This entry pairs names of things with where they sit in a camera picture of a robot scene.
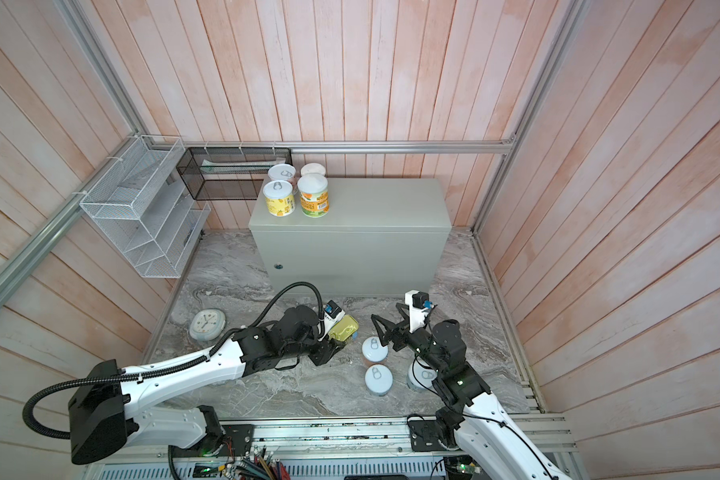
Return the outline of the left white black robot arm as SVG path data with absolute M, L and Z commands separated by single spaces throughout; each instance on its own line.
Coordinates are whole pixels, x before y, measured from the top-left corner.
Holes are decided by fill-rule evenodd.
M 187 410 L 164 402 L 198 388 L 276 368 L 285 359 L 327 363 L 358 330 L 357 321 L 335 303 L 316 313 L 305 305 L 278 321 L 234 331 L 220 346 L 147 365 L 121 369 L 97 365 L 92 377 L 114 374 L 116 382 L 77 389 L 68 404 L 71 460 L 85 465 L 124 447 L 166 445 L 195 453 L 218 452 L 226 432 L 210 405 Z

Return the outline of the yellow label white-lid can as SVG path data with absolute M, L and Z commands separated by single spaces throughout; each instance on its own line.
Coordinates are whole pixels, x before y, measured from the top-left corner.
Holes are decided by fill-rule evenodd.
M 262 192 L 271 215 L 285 217 L 294 212 L 293 186 L 289 181 L 272 180 L 263 186 Z

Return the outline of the yellow can plain lid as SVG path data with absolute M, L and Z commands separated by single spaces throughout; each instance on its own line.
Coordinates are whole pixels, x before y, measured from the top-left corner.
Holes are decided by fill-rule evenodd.
M 317 163 L 317 162 L 307 163 L 300 170 L 301 176 L 306 176 L 306 175 L 325 176 L 326 174 L 327 174 L 326 167 L 323 164 Z

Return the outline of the yellow oval sardine tin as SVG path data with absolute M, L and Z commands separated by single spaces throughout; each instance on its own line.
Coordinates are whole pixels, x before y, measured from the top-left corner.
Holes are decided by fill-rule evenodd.
M 351 315 L 345 314 L 328 331 L 328 336 L 337 342 L 348 342 L 357 336 L 359 324 Z

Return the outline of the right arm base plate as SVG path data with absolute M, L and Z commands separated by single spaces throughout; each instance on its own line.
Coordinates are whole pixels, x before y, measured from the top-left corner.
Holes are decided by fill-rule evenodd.
M 425 420 L 422 417 L 412 417 L 406 420 L 409 429 L 410 447 L 414 452 L 446 452 L 457 450 L 441 438 L 439 427 L 435 420 Z

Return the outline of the pink label white can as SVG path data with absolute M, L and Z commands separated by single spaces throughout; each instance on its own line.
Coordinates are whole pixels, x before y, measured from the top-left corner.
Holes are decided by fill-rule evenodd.
M 288 163 L 273 165 L 269 168 L 267 174 L 272 181 L 287 181 L 291 184 L 295 184 L 297 181 L 297 170 Z

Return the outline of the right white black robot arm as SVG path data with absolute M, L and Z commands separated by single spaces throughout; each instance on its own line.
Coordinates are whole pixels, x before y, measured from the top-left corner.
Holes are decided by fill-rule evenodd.
M 567 479 L 516 425 L 488 383 L 466 359 L 460 324 L 445 320 L 412 332 L 373 314 L 379 339 L 394 350 L 411 349 L 435 370 L 432 391 L 443 407 L 435 414 L 438 441 L 469 455 L 492 479 Z

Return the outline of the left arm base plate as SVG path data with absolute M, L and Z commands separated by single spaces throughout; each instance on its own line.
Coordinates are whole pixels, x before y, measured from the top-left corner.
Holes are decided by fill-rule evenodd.
M 240 457 L 250 453 L 253 424 L 215 425 L 196 444 L 182 449 L 170 446 L 174 457 Z

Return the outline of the orange can plain lid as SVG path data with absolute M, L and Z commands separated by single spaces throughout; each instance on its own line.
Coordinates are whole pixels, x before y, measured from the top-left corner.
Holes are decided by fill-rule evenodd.
M 297 183 L 303 213 L 311 218 L 325 216 L 330 208 L 328 180 L 324 175 L 307 174 Z

